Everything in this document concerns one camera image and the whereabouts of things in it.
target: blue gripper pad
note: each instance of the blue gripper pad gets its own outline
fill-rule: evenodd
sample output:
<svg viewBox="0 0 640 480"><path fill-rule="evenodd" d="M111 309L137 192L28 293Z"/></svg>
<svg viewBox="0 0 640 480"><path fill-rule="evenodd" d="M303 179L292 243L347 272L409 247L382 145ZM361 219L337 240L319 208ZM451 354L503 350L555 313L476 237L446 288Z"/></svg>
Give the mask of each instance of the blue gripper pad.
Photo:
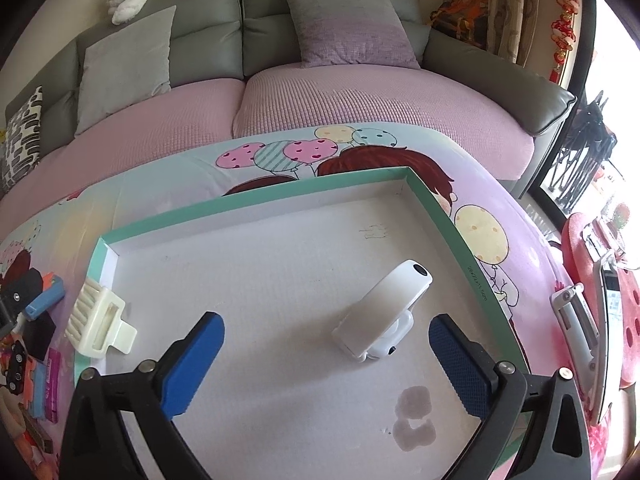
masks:
<svg viewBox="0 0 640 480"><path fill-rule="evenodd" d="M493 360L447 314L431 320L429 343L467 413L485 420L497 389Z"/></svg>
<svg viewBox="0 0 640 480"><path fill-rule="evenodd" d="M176 345L182 350L161 383L160 407L169 420L187 411L224 341L222 317L206 312L187 337L175 342L165 353L167 355Z"/></svg>

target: screw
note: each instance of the screw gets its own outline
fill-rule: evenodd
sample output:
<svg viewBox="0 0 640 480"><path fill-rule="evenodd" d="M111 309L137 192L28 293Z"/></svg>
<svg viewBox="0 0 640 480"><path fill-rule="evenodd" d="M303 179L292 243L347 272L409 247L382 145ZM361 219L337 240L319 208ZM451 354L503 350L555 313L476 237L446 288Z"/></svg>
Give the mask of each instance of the screw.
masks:
<svg viewBox="0 0 640 480"><path fill-rule="evenodd" d="M502 361L498 365L498 370L500 370L503 374L511 375L514 373L514 371L516 371L516 367L513 365L513 363Z"/></svg>
<svg viewBox="0 0 640 480"><path fill-rule="evenodd" d="M146 359L138 365L138 370L143 374L148 374L156 369L156 362L153 359Z"/></svg>
<svg viewBox="0 0 640 480"><path fill-rule="evenodd" d="M560 377L562 377L565 381L570 381L571 379L574 378L574 373L569 370L569 368L560 368L558 370L558 374L560 375Z"/></svg>
<svg viewBox="0 0 640 480"><path fill-rule="evenodd" d="M95 368L85 368L84 370L82 370L82 373L80 374L80 378L83 381L89 381L94 378L94 375L95 375Z"/></svg>

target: pillow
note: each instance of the pillow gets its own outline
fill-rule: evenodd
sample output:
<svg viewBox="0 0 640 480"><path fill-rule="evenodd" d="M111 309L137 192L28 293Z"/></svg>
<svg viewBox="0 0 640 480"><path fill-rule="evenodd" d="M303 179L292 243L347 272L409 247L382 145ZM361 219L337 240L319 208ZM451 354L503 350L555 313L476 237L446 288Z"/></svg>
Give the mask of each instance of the pillow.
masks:
<svg viewBox="0 0 640 480"><path fill-rule="evenodd" d="M287 0L302 68L372 64L419 69L389 0Z"/></svg>
<svg viewBox="0 0 640 480"><path fill-rule="evenodd" d="M2 190L8 192L40 159L42 86L9 119L2 150Z"/></svg>
<svg viewBox="0 0 640 480"><path fill-rule="evenodd" d="M127 106L168 92L175 6L131 23L88 47L76 137Z"/></svg>

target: gray leather sofa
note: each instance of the gray leather sofa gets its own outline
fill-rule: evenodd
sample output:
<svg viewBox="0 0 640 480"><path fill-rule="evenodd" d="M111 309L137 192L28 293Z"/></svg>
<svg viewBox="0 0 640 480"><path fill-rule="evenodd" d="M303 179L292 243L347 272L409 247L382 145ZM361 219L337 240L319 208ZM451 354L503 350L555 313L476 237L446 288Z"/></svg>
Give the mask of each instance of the gray leather sofa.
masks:
<svg viewBox="0 0 640 480"><path fill-rule="evenodd" d="M523 68L449 38L422 24L418 0L391 0L421 66L454 79L498 103L534 137L535 153L523 177L503 182L520 195L575 103L569 92ZM172 87L214 79L244 80L261 70L300 61L286 0L149 0L139 20L176 6L170 42ZM10 118L42 85L41 156L70 143L77 124L84 51L126 25L108 22L74 38L6 107Z"/></svg>

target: curtain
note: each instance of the curtain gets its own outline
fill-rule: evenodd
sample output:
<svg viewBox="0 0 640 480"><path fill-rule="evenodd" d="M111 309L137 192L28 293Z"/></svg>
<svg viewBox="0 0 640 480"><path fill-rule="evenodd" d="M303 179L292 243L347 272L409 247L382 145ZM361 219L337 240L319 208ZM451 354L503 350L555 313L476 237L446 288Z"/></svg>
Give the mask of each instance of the curtain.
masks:
<svg viewBox="0 0 640 480"><path fill-rule="evenodd" d="M431 15L435 28L524 65L536 28L538 0L445 1Z"/></svg>

